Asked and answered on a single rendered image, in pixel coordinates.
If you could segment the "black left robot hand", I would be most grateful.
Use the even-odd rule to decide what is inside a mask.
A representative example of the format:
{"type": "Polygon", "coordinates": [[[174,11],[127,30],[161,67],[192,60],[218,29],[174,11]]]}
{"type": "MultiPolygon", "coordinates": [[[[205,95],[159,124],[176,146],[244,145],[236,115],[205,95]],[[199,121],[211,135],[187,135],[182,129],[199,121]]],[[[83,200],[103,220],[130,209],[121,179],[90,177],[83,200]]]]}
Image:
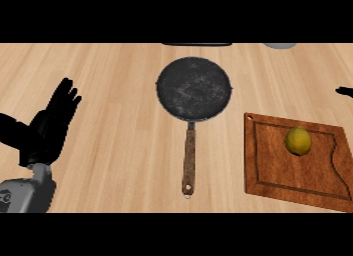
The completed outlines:
{"type": "Polygon", "coordinates": [[[29,124],[0,113],[0,142],[19,151],[22,167],[35,163],[50,165],[59,158],[80,101],[72,80],[63,78],[29,124]]]}

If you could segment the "yellow lemon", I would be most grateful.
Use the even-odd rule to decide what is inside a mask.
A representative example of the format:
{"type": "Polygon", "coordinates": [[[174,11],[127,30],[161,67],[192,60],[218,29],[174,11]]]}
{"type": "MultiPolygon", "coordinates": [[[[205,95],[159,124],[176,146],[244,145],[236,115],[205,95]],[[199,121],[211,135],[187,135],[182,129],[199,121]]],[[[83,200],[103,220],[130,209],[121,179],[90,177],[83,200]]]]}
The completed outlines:
{"type": "Polygon", "coordinates": [[[301,126],[289,129],[285,136],[285,147],[291,154],[303,156],[309,153],[311,148],[311,139],[309,132],[301,126]]]}

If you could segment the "brown wooden cutting board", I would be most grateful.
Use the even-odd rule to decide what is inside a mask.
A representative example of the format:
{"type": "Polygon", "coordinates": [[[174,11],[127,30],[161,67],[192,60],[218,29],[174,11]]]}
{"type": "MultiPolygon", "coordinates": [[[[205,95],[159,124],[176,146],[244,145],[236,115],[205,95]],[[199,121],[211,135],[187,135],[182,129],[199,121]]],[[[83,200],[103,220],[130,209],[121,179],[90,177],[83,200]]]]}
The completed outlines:
{"type": "Polygon", "coordinates": [[[247,113],[244,179],[248,194],[353,212],[353,158],[344,129],[247,113]],[[285,147],[286,132],[295,126],[311,138],[311,149],[303,156],[285,147]]]}

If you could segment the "dark frying pan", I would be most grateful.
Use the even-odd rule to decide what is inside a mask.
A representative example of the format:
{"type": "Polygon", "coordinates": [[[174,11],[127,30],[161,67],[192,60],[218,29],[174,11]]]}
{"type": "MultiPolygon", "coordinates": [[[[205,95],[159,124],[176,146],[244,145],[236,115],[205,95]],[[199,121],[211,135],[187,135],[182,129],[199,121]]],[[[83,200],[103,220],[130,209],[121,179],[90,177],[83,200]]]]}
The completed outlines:
{"type": "Polygon", "coordinates": [[[164,67],[155,86],[161,107],[187,123],[182,194],[189,199],[195,191],[195,124],[214,118],[227,107],[232,96],[229,76],[211,60],[183,57],[164,67]]]}

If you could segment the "grey round object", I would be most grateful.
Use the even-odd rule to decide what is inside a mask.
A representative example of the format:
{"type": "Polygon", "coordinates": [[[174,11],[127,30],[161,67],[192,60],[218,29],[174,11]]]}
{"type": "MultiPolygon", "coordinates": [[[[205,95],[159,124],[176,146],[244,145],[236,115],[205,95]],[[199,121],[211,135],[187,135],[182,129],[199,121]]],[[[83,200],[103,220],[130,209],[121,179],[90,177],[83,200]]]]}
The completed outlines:
{"type": "Polygon", "coordinates": [[[283,50],[291,49],[297,45],[297,43],[264,43],[264,45],[272,49],[283,50]]]}

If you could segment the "dark flat object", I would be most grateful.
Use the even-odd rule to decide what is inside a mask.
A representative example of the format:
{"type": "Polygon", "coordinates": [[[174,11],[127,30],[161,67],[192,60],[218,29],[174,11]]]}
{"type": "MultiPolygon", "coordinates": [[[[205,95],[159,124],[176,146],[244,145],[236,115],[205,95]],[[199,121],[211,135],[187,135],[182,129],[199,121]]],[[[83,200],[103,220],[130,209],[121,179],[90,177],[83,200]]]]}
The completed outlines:
{"type": "Polygon", "coordinates": [[[230,46],[232,43],[170,43],[170,42],[165,42],[165,43],[161,43],[162,45],[167,45],[167,46],[190,46],[190,47],[226,47],[226,46],[230,46]]]}

